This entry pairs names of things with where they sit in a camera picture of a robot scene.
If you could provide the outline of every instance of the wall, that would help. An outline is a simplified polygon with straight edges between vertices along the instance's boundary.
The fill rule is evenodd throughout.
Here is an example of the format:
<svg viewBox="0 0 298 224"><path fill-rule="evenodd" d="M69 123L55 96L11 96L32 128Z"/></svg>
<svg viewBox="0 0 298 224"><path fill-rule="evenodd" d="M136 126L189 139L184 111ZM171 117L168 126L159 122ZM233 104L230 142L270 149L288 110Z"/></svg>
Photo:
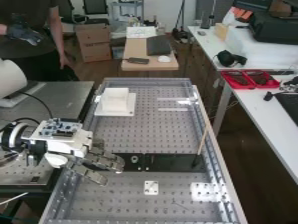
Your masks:
<svg viewBox="0 0 298 224"><path fill-rule="evenodd" d="M167 32L171 32L175 28L180 7L183 0L144 0L145 1L145 19L153 20L153 16L157 16L159 22L165 24ZM194 15L196 15L196 0L185 1L185 27L193 25ZM83 10L83 0L72 0L75 12L77 14L84 14Z"/></svg>
<svg viewBox="0 0 298 224"><path fill-rule="evenodd" d="M217 0L216 8L214 8L214 21L221 22L234 0ZM213 8L213 0L197 0L197 19L208 20L208 17L212 13Z"/></svg>

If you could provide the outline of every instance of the person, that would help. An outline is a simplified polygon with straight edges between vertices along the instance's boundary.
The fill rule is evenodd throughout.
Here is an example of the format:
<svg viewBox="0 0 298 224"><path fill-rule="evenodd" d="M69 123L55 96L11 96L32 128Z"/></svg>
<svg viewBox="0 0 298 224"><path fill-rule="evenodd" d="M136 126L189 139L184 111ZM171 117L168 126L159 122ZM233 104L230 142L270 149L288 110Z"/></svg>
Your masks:
<svg viewBox="0 0 298 224"><path fill-rule="evenodd" d="M64 52L57 2L0 0L0 58L19 65L28 80L79 81Z"/></svg>

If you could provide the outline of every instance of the red tray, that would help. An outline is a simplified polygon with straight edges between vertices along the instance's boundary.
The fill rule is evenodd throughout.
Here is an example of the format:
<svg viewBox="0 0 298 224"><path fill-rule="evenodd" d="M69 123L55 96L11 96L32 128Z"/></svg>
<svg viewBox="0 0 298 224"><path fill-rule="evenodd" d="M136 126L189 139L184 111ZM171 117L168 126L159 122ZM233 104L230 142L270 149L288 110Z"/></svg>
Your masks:
<svg viewBox="0 0 298 224"><path fill-rule="evenodd" d="M265 71L244 71L244 75L254 82L254 85L260 89L274 89L280 87L280 82Z"/></svg>
<svg viewBox="0 0 298 224"><path fill-rule="evenodd" d="M222 71L222 77L233 89L254 89L256 83L241 71Z"/></svg>

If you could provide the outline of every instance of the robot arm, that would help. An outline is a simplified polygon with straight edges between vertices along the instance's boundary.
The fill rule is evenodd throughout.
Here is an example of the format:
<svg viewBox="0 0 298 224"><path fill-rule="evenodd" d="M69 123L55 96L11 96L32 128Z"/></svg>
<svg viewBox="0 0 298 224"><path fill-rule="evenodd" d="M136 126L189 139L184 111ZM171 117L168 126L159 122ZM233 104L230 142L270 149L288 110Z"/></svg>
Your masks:
<svg viewBox="0 0 298 224"><path fill-rule="evenodd" d="M45 157L52 167L67 167L103 186L108 179L97 171L124 170L124 159L105 152L104 142L93 143L93 133L71 119L43 121L38 128L11 123L0 132L0 143L4 151L26 153L28 166Z"/></svg>

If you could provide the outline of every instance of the office chair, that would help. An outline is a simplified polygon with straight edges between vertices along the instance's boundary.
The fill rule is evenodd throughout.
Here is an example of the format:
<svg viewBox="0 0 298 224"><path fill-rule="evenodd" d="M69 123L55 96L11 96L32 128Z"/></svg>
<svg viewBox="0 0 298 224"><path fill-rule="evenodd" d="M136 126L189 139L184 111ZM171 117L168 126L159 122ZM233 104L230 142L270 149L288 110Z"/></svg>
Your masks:
<svg viewBox="0 0 298 224"><path fill-rule="evenodd" d="M63 23L85 23L89 19L88 16L73 14L75 7L72 5L71 0L60 0L59 1L59 15L61 17Z"/></svg>
<svg viewBox="0 0 298 224"><path fill-rule="evenodd" d="M83 8L87 15L108 14L107 0L84 0Z"/></svg>
<svg viewBox="0 0 298 224"><path fill-rule="evenodd" d="M83 9L87 15L108 14L107 0L84 0ZM109 20L105 18L88 19L85 24L105 24L109 25Z"/></svg>

